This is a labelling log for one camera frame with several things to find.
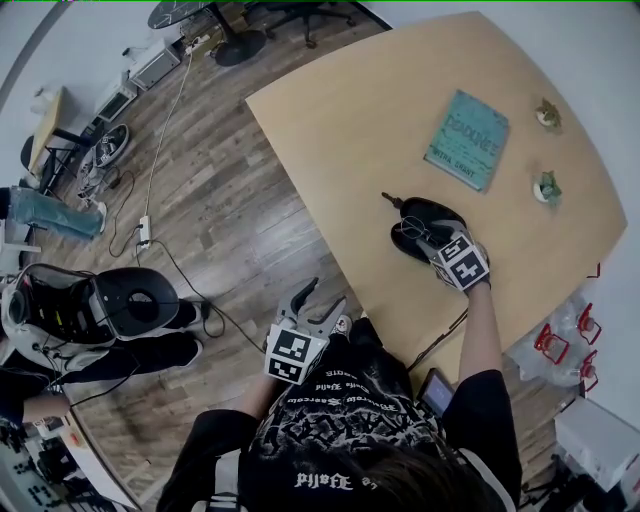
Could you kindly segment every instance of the power strip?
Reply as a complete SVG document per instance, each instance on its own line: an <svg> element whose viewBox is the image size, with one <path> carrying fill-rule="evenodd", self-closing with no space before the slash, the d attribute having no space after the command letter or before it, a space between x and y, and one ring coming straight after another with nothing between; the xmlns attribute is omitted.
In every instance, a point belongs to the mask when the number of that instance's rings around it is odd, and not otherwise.
<svg viewBox="0 0 640 512"><path fill-rule="evenodd" d="M138 247L148 249L151 247L151 221L148 215L140 219L140 225L142 227L140 228L140 245Z"/></svg>

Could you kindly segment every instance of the dark hair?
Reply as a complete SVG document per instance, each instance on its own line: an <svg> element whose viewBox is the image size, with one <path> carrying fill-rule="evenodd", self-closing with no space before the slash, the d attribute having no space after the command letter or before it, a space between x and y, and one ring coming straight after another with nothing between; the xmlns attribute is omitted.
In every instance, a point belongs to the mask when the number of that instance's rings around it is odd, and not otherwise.
<svg viewBox="0 0 640 512"><path fill-rule="evenodd" d="M504 512L498 494L475 472L459 462L450 448L442 457L396 448L376 447L376 461L356 465L386 495L394 511Z"/></svg>

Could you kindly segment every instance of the teal book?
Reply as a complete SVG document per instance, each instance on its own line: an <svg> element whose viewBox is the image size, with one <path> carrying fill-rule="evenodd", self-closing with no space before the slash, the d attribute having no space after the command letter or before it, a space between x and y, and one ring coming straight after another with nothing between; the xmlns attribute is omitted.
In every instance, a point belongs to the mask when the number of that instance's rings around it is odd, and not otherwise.
<svg viewBox="0 0 640 512"><path fill-rule="evenodd" d="M458 90L424 159L483 191L496 170L508 131L505 116Z"/></svg>

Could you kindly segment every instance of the person's hand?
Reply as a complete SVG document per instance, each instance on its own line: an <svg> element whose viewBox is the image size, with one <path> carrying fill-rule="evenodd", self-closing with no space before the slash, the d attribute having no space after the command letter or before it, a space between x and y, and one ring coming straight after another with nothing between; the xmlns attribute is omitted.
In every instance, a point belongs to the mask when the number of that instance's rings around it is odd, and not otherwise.
<svg viewBox="0 0 640 512"><path fill-rule="evenodd" d="M71 402L64 394L40 395L24 401L22 421L33 423L44 418L61 418L71 410Z"/></svg>

